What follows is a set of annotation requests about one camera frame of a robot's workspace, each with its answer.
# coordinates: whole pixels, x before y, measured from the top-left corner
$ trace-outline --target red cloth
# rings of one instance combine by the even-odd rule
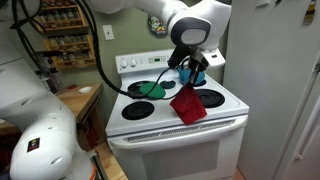
[[[170,105],[187,125],[207,115],[199,96],[192,87],[183,88]]]

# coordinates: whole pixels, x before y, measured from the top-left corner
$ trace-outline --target green lid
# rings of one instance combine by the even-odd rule
[[[154,86],[156,82],[149,82],[146,84],[143,84],[140,86],[139,91],[142,94],[147,94]],[[148,94],[149,97],[160,99],[163,98],[166,95],[166,91],[160,86],[160,84],[156,84],[156,87],[153,89],[153,91]]]

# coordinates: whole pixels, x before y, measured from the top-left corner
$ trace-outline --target kitchen counter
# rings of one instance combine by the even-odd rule
[[[92,90],[88,93],[81,94],[79,89],[83,87],[92,87]],[[76,122],[81,123],[88,112],[95,106],[99,99],[99,93],[101,91],[101,83],[77,85],[74,89],[65,88],[56,93],[56,96],[67,105],[76,117]]]

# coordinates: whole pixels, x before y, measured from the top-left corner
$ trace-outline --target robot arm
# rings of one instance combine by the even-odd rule
[[[188,7],[180,0],[87,0],[91,8],[103,13],[115,13],[134,7],[152,14],[167,26],[172,42],[177,46],[169,66],[174,68],[187,55],[191,69],[203,71],[208,66],[225,63],[218,45],[230,15],[231,6],[216,0],[202,0]]]
[[[34,15],[39,0],[24,0]],[[24,19],[20,4],[19,20]],[[0,2],[0,119],[23,134],[11,159],[12,179],[88,180],[95,169],[77,143],[73,113],[49,92],[9,42],[12,0]]]

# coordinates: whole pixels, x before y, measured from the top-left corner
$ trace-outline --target refrigerator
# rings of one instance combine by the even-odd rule
[[[232,1],[223,85],[250,106],[238,160],[247,180],[320,179],[320,7],[312,11],[314,2]]]

